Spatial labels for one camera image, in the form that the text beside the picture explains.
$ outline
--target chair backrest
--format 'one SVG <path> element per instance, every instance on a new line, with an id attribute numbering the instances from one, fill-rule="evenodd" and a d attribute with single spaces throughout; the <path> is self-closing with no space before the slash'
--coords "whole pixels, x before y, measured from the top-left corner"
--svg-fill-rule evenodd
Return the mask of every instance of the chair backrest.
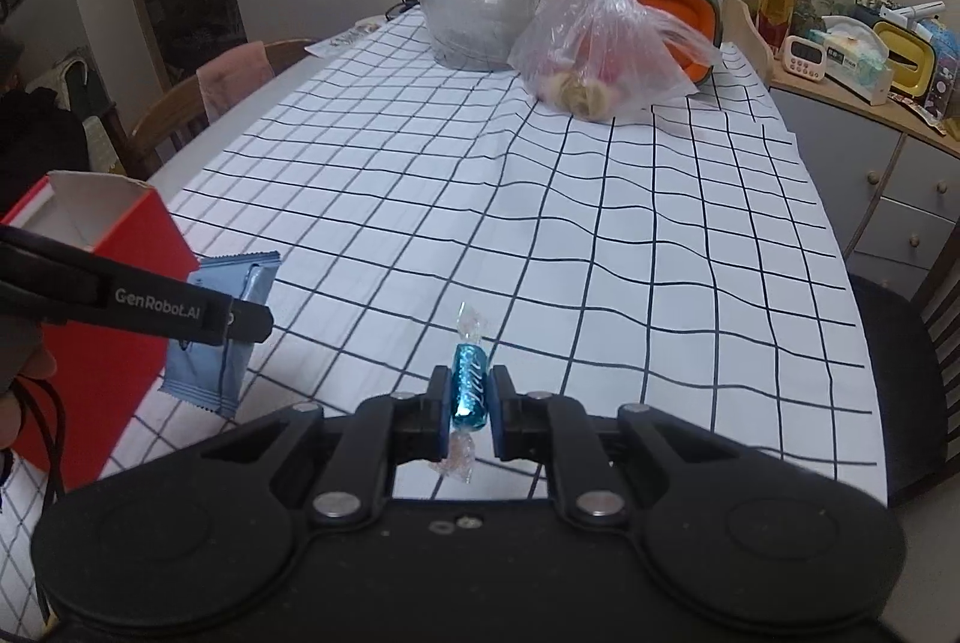
<path id="1" fill-rule="evenodd" d="M 267 44 L 267 60 L 274 74 L 304 59 L 306 47 L 312 43 L 308 38 L 292 38 Z M 157 155 L 158 146 L 169 140 L 179 152 L 209 124 L 200 98 L 200 83 L 195 76 L 189 77 L 167 91 L 134 126 L 124 148 L 127 152 L 120 154 L 124 168 L 131 177 L 149 179 L 163 165 Z"/>

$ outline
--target wooden countertop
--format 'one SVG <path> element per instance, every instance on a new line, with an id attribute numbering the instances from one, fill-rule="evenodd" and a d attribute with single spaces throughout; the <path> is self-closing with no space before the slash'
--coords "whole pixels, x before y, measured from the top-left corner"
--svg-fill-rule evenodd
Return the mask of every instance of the wooden countertop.
<path id="1" fill-rule="evenodd" d="M 774 59 L 770 48 L 763 43 L 760 34 L 757 33 L 757 29 L 750 21 L 750 11 L 742 0 L 723 1 L 723 24 L 724 37 L 740 48 L 750 64 L 754 66 L 760 80 L 768 88 L 797 93 L 814 101 L 846 109 L 853 114 L 859 114 L 861 117 L 868 117 L 878 123 L 895 128 L 896 131 L 909 133 L 910 136 L 925 141 L 938 150 L 949 152 L 954 157 L 960 157 L 960 142 L 952 136 L 940 136 L 923 120 L 920 120 L 912 112 L 907 112 L 904 107 L 894 101 L 887 101 L 886 104 L 871 107 L 859 96 L 854 95 L 843 85 L 838 85 L 832 79 L 827 78 L 822 82 L 810 82 L 803 77 L 788 74 L 784 71 L 784 66 Z"/>

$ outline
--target chair seat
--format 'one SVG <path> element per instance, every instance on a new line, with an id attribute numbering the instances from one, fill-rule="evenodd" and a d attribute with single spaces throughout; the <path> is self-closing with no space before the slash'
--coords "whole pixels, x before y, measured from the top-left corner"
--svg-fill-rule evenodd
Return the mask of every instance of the chair seat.
<path id="1" fill-rule="evenodd" d="M 904 297 L 850 275 L 867 337 L 891 499 L 947 461 L 947 397 L 930 335 Z"/>

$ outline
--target finger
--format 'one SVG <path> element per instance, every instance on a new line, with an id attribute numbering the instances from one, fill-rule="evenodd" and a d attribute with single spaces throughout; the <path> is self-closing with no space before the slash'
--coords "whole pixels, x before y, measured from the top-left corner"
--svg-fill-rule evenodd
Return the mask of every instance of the finger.
<path id="1" fill-rule="evenodd" d="M 0 397 L 0 449 L 13 445 L 13 441 L 20 434 L 23 422 L 23 412 L 20 403 L 13 394 Z"/>
<path id="2" fill-rule="evenodd" d="M 56 359 L 41 345 L 27 359 L 20 372 L 28 378 L 47 379 L 56 373 Z"/>

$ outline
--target orange container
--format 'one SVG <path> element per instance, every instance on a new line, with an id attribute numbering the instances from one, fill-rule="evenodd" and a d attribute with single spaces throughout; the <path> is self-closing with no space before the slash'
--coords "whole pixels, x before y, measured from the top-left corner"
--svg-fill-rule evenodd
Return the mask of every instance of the orange container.
<path id="1" fill-rule="evenodd" d="M 720 5 L 717 0 L 637 0 L 644 6 L 659 8 L 668 11 L 690 27 L 702 32 L 707 39 L 719 47 L 723 41 L 723 24 L 720 19 Z M 680 64 L 690 80 L 699 85 L 709 78 L 712 68 L 707 65 L 695 64 L 685 54 L 667 45 L 670 54 Z"/>

